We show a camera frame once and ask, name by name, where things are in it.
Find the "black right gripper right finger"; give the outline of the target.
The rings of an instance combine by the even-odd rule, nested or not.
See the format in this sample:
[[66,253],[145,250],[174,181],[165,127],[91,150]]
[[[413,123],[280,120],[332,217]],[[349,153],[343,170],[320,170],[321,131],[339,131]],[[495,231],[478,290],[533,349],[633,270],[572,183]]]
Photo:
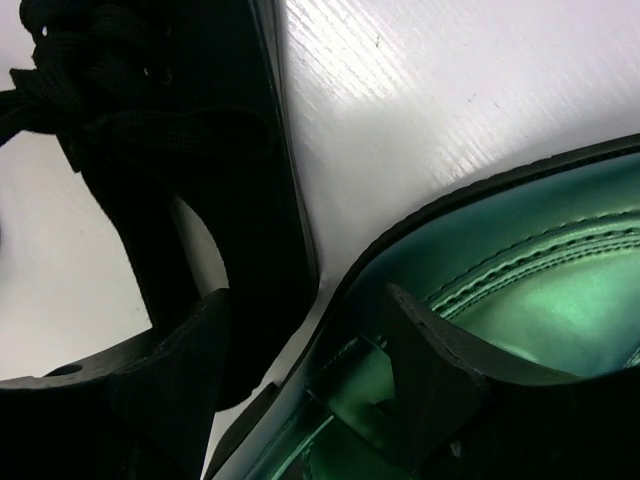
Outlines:
[[580,378],[385,292],[399,459],[422,479],[635,479],[639,371]]

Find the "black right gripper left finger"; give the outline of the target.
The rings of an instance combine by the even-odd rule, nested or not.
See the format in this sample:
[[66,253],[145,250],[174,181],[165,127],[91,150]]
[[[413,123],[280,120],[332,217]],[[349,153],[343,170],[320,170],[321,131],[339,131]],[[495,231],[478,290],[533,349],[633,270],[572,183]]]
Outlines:
[[2,381],[2,478],[199,478],[228,317],[219,289],[168,335],[148,330],[46,376]]

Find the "black lace-up sneaker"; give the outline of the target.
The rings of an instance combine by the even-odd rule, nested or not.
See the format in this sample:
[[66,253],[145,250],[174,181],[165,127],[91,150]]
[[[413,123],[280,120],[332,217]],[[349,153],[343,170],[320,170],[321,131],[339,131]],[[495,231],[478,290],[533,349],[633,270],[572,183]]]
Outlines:
[[247,399],[318,288],[290,148],[276,1],[24,1],[35,48],[1,95],[1,137],[58,140],[115,226],[152,324],[197,297],[171,214],[184,201],[230,287],[217,400]]

